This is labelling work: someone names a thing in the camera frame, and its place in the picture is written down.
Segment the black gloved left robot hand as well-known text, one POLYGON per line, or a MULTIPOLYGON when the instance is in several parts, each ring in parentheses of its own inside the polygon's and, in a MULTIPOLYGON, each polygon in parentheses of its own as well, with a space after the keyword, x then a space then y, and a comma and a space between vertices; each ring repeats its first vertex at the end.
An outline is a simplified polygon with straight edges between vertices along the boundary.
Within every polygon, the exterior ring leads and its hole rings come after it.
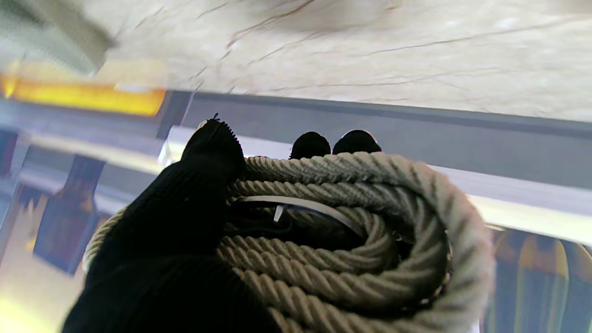
POLYGON ((106 233, 64 333, 279 333, 232 268, 216 255, 231 220, 228 186, 245 156, 214 117, 182 157, 106 233))

